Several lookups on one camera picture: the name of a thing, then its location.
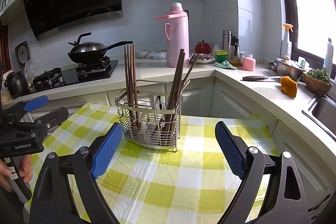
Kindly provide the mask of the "kitchen sink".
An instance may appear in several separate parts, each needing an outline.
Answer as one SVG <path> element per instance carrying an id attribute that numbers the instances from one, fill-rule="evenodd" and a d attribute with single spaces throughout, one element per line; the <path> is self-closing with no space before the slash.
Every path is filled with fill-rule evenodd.
<path id="1" fill-rule="evenodd" d="M 336 138 L 336 105 L 331 97 L 315 96 L 302 113 L 323 129 L 333 140 Z"/>

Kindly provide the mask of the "black rice cooker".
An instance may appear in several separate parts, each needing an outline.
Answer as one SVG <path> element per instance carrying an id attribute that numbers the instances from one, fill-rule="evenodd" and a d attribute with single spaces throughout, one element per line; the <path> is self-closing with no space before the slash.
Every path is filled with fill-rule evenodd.
<path id="1" fill-rule="evenodd" d="M 25 67 L 30 60 L 30 50 L 26 41 L 15 47 L 15 58 L 19 65 L 19 70 L 9 73 L 4 83 L 12 99 L 25 95 L 29 89 Z"/>

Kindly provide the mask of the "black gas stove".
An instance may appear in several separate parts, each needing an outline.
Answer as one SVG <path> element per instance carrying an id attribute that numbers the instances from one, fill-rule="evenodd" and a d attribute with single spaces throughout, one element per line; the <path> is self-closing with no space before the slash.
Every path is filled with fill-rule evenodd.
<path id="1" fill-rule="evenodd" d="M 41 92 L 66 85 L 108 79 L 117 64 L 118 60 L 110 60 L 105 56 L 96 64 L 79 64 L 77 67 L 67 70 L 54 68 L 36 76 L 33 79 L 33 86 L 36 92 Z"/>

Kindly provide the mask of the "black wok with lid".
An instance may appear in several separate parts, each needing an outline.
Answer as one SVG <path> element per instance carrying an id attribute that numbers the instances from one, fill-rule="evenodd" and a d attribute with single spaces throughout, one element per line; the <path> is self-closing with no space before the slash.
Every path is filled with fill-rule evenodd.
<path id="1" fill-rule="evenodd" d="M 72 49 L 68 52 L 68 57 L 71 61 L 76 64 L 89 64 L 98 62 L 102 59 L 108 50 L 112 48 L 117 48 L 120 46 L 125 46 L 128 44 L 133 44 L 133 41 L 126 40 L 121 42 L 116 42 L 110 46 L 105 46 L 99 42 L 84 42 L 81 43 L 80 40 L 84 36 L 92 35 L 91 32 L 86 32 L 80 34 L 74 42 L 68 42 L 72 46 Z"/>

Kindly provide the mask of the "pink plastic cup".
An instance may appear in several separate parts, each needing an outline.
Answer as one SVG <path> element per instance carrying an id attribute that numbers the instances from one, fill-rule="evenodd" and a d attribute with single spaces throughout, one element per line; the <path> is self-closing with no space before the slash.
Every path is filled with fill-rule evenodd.
<path id="1" fill-rule="evenodd" d="M 243 69 L 245 71 L 254 71 L 256 67 L 256 60 L 253 57 L 244 57 Z"/>

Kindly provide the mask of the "green dish cloth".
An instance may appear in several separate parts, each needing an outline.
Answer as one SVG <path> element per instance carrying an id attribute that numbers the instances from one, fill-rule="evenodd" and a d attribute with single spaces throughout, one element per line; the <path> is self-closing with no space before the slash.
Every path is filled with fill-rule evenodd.
<path id="1" fill-rule="evenodd" d="M 224 60 L 222 63 L 215 62 L 217 68 L 236 70 L 236 67 L 230 64 L 227 60 Z"/>

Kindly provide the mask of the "steel mixing bowl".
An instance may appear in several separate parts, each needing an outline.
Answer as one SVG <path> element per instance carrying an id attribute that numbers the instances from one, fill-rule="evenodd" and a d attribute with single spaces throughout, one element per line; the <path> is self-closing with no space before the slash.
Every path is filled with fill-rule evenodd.
<path id="1" fill-rule="evenodd" d="M 292 80 L 298 82 L 305 69 L 295 61 L 277 58 L 268 63 L 269 69 L 280 76 L 289 76 Z"/>

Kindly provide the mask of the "plate with food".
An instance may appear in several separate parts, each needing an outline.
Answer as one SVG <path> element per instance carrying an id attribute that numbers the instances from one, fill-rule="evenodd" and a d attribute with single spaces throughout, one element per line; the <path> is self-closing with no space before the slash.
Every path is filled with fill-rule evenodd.
<path id="1" fill-rule="evenodd" d="M 208 55 L 208 54 L 198 54 L 198 59 L 197 59 L 197 63 L 198 64 L 209 64 L 209 63 L 213 63 L 216 60 L 216 57 L 214 57 L 213 55 Z"/>

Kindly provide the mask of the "black top oil bottle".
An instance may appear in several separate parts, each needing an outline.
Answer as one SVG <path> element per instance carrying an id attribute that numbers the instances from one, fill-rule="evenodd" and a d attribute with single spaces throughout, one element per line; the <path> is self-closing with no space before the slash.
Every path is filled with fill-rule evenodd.
<path id="1" fill-rule="evenodd" d="M 229 47 L 229 62 L 234 64 L 240 63 L 240 48 L 239 39 L 236 36 L 232 36 L 230 47 Z"/>

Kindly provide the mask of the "small white bowl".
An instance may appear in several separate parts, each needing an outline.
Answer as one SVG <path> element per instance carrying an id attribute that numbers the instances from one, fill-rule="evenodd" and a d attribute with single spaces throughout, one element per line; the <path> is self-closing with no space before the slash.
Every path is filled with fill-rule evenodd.
<path id="1" fill-rule="evenodd" d="M 144 59 L 144 58 L 147 57 L 148 53 L 149 53 L 148 51 L 137 51 L 137 52 L 135 53 L 135 57 L 136 57 L 137 59 Z"/>

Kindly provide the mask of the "wicker basket with greens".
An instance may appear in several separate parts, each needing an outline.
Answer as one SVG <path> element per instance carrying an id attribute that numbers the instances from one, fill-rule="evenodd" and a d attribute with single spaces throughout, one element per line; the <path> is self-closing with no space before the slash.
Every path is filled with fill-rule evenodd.
<path id="1" fill-rule="evenodd" d="M 322 69 L 311 69 L 302 76 L 307 88 L 315 95 L 323 96 L 333 87 L 326 71 Z"/>

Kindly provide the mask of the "red ceramic pot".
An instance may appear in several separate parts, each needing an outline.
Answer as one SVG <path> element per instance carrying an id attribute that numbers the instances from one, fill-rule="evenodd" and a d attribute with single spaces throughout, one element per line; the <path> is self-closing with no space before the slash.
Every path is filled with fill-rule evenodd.
<path id="1" fill-rule="evenodd" d="M 202 40 L 201 42 L 197 42 L 195 46 L 195 53 L 210 54 L 211 46 L 209 45 L 209 43 L 206 43 L 204 40 Z"/>

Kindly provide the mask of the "spray bottle yellow nozzle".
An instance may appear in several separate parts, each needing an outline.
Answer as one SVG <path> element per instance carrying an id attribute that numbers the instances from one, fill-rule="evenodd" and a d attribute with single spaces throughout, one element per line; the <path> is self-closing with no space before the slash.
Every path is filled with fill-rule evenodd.
<path id="1" fill-rule="evenodd" d="M 289 39 L 289 33 L 293 32 L 293 25 L 289 23 L 283 23 L 282 24 L 285 28 L 284 32 L 284 38 L 282 40 L 281 44 L 281 58 L 286 59 L 286 57 L 289 57 L 291 59 L 291 48 L 292 48 L 292 43 Z"/>

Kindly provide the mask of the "white detergent bottle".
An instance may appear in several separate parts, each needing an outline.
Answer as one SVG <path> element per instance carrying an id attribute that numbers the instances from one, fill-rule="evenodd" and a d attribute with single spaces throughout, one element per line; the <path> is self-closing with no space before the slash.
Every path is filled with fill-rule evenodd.
<path id="1" fill-rule="evenodd" d="M 323 63 L 323 70 L 327 73 L 328 77 L 331 76 L 331 71 L 333 67 L 333 53 L 334 47 L 332 45 L 332 40 L 331 38 L 328 38 L 327 52 Z"/>

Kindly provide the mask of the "pink thermos flask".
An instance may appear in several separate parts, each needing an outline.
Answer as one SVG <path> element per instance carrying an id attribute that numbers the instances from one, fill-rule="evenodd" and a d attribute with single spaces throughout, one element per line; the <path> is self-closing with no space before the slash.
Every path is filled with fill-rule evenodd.
<path id="1" fill-rule="evenodd" d="M 155 20 L 164 20 L 164 35 L 167 41 L 167 66 L 177 66 L 179 52 L 185 50 L 183 66 L 189 65 L 189 18 L 183 10 L 182 4 L 175 2 L 171 4 L 169 12 L 163 16 L 157 16 Z"/>

